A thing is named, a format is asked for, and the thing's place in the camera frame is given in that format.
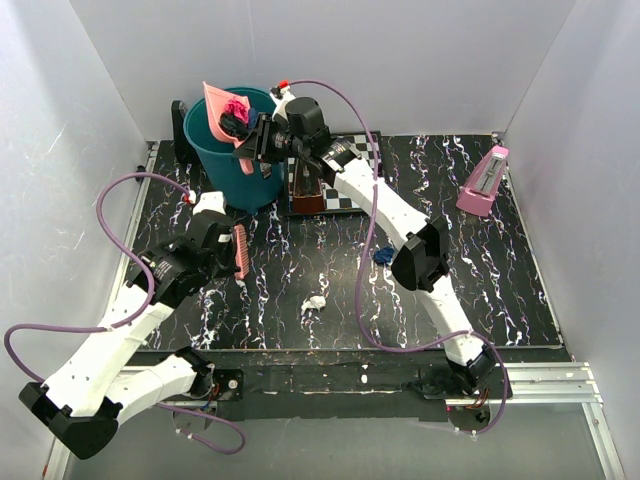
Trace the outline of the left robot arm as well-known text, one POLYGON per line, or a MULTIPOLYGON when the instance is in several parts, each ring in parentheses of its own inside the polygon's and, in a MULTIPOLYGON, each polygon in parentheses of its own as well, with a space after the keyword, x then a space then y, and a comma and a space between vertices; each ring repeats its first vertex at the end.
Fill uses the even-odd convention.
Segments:
POLYGON ((193 400, 218 394, 214 365, 191 347, 130 377, 122 368, 146 337, 188 297, 214 278, 248 272, 245 228, 214 211, 194 214, 182 235, 141 256, 111 309, 72 357, 45 380, 27 383, 22 404, 77 458, 100 452, 127 420, 178 395, 193 400))

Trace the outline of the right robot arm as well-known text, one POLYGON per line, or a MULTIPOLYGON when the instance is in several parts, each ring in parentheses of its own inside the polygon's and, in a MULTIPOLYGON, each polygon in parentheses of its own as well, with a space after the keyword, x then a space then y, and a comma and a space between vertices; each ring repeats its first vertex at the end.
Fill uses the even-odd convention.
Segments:
POLYGON ((331 135, 319 104, 310 97, 274 91, 275 109, 261 113, 238 158, 275 164, 291 158, 311 175, 350 198, 391 240, 394 280, 424 306, 444 344, 454 389, 475 397, 489 384, 496 358, 474 332, 449 276, 449 228, 429 219, 378 178, 355 145, 331 135))

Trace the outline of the pink dustpan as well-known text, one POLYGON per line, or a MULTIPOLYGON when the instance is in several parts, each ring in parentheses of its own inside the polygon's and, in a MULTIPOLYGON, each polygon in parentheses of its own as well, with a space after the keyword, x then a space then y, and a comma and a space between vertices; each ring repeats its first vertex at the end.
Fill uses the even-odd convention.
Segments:
POLYGON ((252 113, 246 96, 203 83, 209 129, 220 142, 239 147, 251 133, 252 113))

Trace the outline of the pink hand brush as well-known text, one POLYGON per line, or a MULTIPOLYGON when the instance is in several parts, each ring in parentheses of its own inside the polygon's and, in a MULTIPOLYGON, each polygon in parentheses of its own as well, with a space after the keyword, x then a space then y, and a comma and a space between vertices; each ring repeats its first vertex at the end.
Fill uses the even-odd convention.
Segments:
POLYGON ((249 273, 250 262, 246 230, 241 224, 234 226, 234 245, 236 262, 236 272, 234 276, 237 280, 244 280, 249 273))

